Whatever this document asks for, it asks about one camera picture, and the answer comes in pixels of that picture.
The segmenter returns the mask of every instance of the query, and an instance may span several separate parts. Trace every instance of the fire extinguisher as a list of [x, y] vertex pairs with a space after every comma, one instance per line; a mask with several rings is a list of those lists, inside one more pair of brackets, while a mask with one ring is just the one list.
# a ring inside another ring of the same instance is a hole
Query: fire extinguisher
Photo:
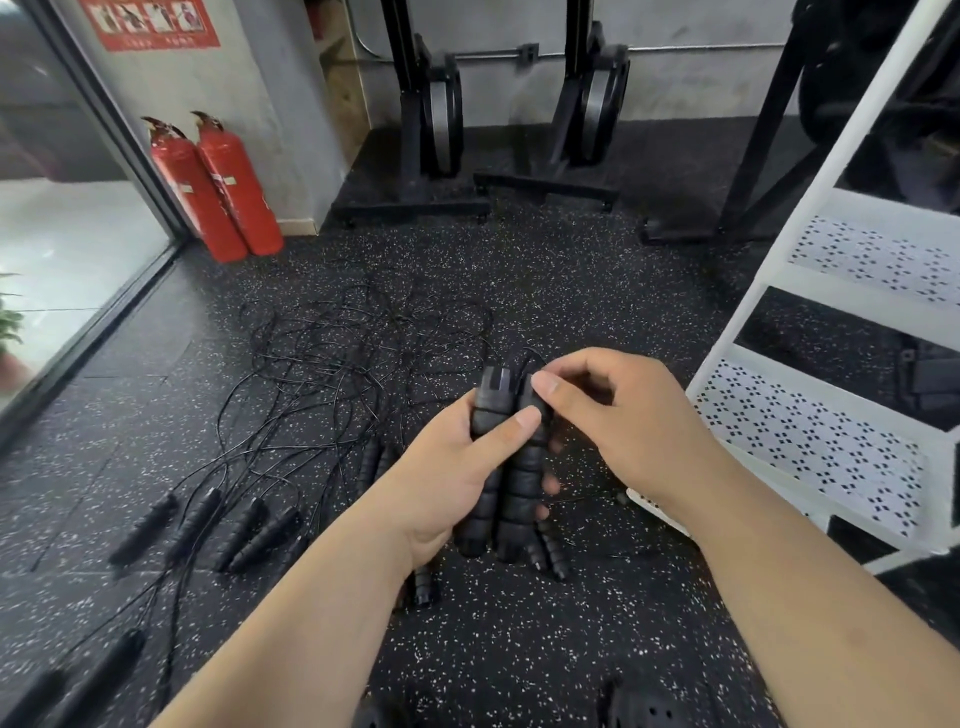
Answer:
[[283, 249], [280, 225], [256, 178], [243, 142], [228, 132], [218, 120], [202, 111], [191, 111], [197, 117], [200, 141], [197, 150], [210, 176], [220, 188], [237, 227], [249, 247], [257, 255], [273, 255]]
[[150, 128], [150, 154], [186, 209], [210, 254], [220, 263], [247, 256], [247, 246], [220, 200], [197, 148], [177, 127], [141, 117]]

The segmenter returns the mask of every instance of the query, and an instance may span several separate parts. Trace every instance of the green leaves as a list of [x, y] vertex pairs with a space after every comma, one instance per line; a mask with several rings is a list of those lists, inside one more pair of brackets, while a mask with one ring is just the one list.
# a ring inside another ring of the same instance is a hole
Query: green leaves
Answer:
[[[16, 276], [17, 273], [0, 273], [0, 279]], [[11, 311], [7, 308], [7, 302], [4, 296], [10, 294], [0, 293], [0, 352], [7, 349], [4, 342], [15, 341], [22, 344], [23, 341], [17, 335], [23, 322], [23, 314], [19, 311]]]

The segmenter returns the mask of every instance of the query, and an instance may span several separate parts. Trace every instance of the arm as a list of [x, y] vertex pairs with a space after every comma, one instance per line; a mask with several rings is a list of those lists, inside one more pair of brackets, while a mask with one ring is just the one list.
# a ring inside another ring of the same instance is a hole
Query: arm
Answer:
[[480, 497], [487, 475], [540, 423], [540, 412], [528, 407], [471, 442], [471, 405], [472, 393], [423, 429], [303, 554], [154, 728], [350, 725], [403, 580], [433, 558]]
[[790, 728], [957, 724], [960, 653], [740, 466], [659, 362], [594, 349], [546, 369], [540, 395], [697, 542]]

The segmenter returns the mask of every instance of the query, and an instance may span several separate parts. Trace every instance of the glass door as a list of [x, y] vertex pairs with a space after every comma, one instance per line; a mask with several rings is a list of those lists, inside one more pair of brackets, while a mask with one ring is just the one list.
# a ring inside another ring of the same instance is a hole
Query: glass door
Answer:
[[0, 0], [0, 408], [190, 237], [50, 2]]

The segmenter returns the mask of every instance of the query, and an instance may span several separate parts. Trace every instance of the hand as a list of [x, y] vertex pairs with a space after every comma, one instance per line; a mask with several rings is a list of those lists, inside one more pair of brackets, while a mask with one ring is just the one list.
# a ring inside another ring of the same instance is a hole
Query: hand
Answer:
[[533, 386], [597, 446], [614, 475], [671, 515], [732, 462], [656, 359], [583, 349], [547, 364]]
[[[525, 407], [476, 441], [470, 440], [470, 391], [431, 420], [406, 452], [361, 498], [401, 529], [410, 544], [412, 566], [432, 559], [453, 526], [476, 505], [484, 480], [531, 438], [540, 424], [536, 407]], [[549, 476], [543, 489], [555, 495], [560, 483]], [[541, 506], [539, 516], [546, 516]]]

